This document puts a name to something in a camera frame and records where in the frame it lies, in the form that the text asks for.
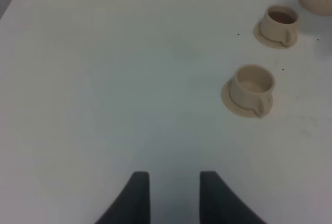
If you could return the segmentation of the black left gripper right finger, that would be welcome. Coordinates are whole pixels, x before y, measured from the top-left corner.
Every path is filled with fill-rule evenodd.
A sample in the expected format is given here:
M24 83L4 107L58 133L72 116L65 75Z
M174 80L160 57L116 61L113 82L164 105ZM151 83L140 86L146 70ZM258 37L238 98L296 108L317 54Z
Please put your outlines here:
M200 223L264 223L214 171L200 173Z

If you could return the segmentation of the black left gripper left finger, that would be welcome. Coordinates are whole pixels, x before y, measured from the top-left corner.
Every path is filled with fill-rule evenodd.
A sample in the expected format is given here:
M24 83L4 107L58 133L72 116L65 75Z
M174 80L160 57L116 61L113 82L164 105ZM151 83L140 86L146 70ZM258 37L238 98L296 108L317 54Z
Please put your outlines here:
M150 183L147 172L134 172L96 224L150 223Z

